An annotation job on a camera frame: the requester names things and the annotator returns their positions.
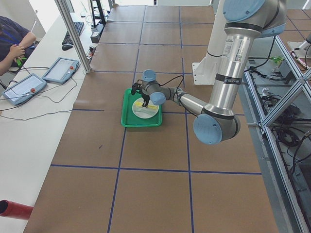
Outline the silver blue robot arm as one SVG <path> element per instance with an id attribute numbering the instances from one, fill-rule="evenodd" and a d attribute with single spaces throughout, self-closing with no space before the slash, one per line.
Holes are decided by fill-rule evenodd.
<path id="1" fill-rule="evenodd" d="M 208 145 L 229 140 L 239 133 L 240 121 L 232 108 L 253 41 L 282 33 L 287 7 L 284 0 L 226 0 L 220 10 L 225 18 L 226 39 L 208 103 L 179 87 L 163 87 L 150 69 L 143 72 L 142 82 L 134 83 L 131 90 L 132 95 L 141 94 L 143 107 L 150 101 L 162 105 L 171 100 L 196 115 L 194 133 Z"/>

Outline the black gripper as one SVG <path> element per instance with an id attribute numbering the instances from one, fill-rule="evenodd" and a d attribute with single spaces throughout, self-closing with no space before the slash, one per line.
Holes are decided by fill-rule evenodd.
<path id="1" fill-rule="evenodd" d="M 143 107 L 147 107 L 149 103 L 149 96 L 142 91 L 142 84 L 134 83 L 131 89 L 131 95 L 135 95 L 136 93 L 141 94 L 144 102 L 142 104 Z"/>

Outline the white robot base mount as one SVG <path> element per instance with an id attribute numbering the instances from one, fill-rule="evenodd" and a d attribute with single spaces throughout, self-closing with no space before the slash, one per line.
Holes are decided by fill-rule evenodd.
<path id="1" fill-rule="evenodd" d="M 206 56 L 201 62 L 192 63 L 195 85 L 213 85 L 218 68 L 220 67 L 226 39 L 226 33 L 224 31 L 226 19 L 223 15 L 224 2 L 224 0 L 220 0 L 218 3 Z"/>

